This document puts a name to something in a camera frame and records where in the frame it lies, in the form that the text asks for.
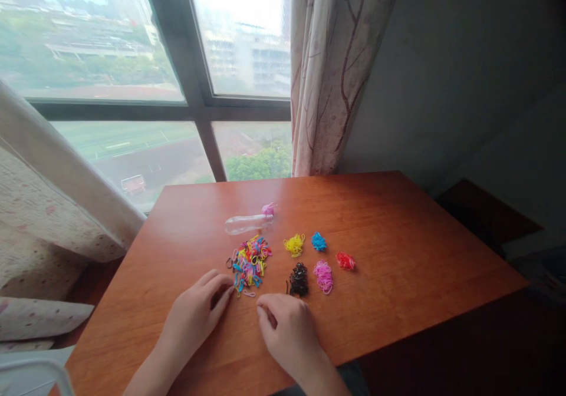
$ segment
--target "window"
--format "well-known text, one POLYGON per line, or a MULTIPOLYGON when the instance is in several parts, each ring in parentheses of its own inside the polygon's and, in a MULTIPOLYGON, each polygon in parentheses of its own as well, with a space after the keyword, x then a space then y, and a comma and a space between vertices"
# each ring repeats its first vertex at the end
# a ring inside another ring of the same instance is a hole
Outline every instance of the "window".
POLYGON ((141 211, 165 185, 214 182, 193 122, 52 122, 141 211))
POLYGON ((255 1, 0 0, 0 77, 142 212, 287 177, 290 7, 255 1))
POLYGON ((291 127, 280 122, 212 124, 229 181, 291 176, 291 127))
POLYGON ((215 94, 289 97, 290 0, 193 0, 215 94))
POLYGON ((184 100, 148 0, 0 0, 0 41, 26 97, 184 100))

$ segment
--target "window pane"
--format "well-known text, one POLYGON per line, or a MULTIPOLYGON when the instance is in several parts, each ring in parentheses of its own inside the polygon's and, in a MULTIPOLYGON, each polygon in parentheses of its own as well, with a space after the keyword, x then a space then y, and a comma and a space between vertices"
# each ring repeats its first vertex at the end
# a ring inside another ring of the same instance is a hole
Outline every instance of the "window pane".
POLYGON ((193 0, 218 95, 290 97, 291 0, 193 0))
POLYGON ((165 185, 215 182, 193 122, 52 122, 142 212, 165 185))
POLYGON ((25 97, 184 100, 148 0, 0 0, 0 76, 25 97))
POLYGON ((213 122, 212 127, 229 181, 291 176, 290 122, 213 122))

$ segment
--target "beige curtain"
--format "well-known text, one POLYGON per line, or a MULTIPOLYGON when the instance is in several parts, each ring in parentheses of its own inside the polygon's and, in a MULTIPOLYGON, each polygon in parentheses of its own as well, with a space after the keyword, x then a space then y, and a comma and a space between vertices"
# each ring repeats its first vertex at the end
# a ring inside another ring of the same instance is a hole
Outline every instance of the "beige curtain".
POLYGON ((293 176, 334 172, 394 1, 291 1, 293 176))
POLYGON ((123 256, 144 218, 0 81, 0 341, 85 320, 92 306, 60 300, 88 261, 123 256))

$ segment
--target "window frame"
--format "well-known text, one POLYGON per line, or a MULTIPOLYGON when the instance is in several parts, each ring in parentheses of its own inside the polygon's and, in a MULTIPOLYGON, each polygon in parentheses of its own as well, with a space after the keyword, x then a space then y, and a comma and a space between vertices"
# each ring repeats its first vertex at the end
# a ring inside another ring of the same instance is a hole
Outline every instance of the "window frame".
POLYGON ((27 98, 48 121, 195 122, 216 182, 226 171, 212 122, 291 121, 289 99, 215 95, 192 0, 149 0, 186 102, 27 98))

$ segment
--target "hand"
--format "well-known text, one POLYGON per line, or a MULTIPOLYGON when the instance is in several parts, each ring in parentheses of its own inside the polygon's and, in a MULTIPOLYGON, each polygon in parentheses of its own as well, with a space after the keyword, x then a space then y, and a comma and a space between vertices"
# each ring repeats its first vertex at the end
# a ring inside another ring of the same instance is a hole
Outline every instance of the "hand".
POLYGON ((233 279, 216 269, 173 303, 157 344, 134 374, 124 396, 165 396, 189 359, 210 335, 232 294, 233 279))
POLYGON ((320 347, 311 311, 302 300, 266 294, 257 301, 259 328, 267 350, 299 385, 326 354, 320 347))
POLYGON ((318 342, 308 305, 293 296, 259 297, 259 328, 267 350, 307 395, 350 395, 318 342))
POLYGON ((156 348, 185 366, 214 330, 234 290, 233 278, 213 269, 175 300, 156 348))

